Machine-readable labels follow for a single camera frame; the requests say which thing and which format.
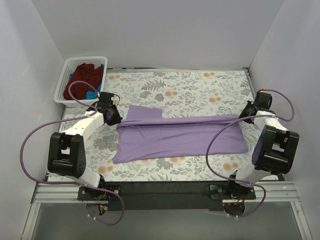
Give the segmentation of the purple t shirt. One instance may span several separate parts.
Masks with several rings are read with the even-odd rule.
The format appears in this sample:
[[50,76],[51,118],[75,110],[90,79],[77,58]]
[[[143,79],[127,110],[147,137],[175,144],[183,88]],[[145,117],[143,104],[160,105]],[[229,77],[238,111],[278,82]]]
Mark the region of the purple t shirt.
[[242,130],[233,124],[212,138],[229,123],[234,114],[164,118],[162,109],[131,105],[126,119],[117,125],[118,150],[114,163],[136,160],[204,156],[209,154],[243,154],[248,152]]

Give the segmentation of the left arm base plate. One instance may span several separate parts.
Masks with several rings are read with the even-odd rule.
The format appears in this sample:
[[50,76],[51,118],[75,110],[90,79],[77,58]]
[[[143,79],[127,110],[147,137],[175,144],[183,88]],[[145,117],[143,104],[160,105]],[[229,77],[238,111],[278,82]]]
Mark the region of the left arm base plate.
[[[113,193],[122,194],[122,186],[119,184],[105,184],[103,189],[107,189]],[[77,200],[79,201],[108,201],[108,200],[118,201],[119,198],[112,193],[94,190],[88,187],[80,187],[77,195]]]

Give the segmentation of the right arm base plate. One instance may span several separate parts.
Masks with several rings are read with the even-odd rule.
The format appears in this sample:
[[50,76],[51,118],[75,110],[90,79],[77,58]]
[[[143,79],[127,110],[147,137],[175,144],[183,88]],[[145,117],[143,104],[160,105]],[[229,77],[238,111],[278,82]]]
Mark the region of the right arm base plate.
[[253,187],[244,187],[239,184],[231,185],[226,182],[209,185],[209,196],[212,200],[255,200],[256,194]]

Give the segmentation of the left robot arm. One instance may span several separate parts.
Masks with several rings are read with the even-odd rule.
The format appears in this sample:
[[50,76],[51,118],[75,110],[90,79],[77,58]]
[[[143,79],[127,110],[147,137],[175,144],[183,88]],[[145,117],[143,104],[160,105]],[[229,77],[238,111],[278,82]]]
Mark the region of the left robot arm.
[[48,171],[90,186],[89,194],[95,200],[103,199],[107,191],[101,184],[102,176],[87,167],[85,142],[103,125],[121,123],[122,117],[115,100],[120,100],[117,94],[101,92],[98,101],[87,107],[84,118],[64,132],[55,132],[50,137]]

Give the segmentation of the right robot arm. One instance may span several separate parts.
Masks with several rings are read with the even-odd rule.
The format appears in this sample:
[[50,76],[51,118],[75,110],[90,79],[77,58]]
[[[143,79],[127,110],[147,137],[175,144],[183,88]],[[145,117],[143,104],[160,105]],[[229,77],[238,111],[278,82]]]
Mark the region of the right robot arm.
[[287,174],[293,165],[300,136],[285,128],[276,113],[270,110],[273,97],[270,89],[257,91],[240,114],[244,121],[259,127],[260,136],[253,150],[251,163],[235,171],[226,186],[227,195],[237,199],[251,191],[253,184],[271,175]]

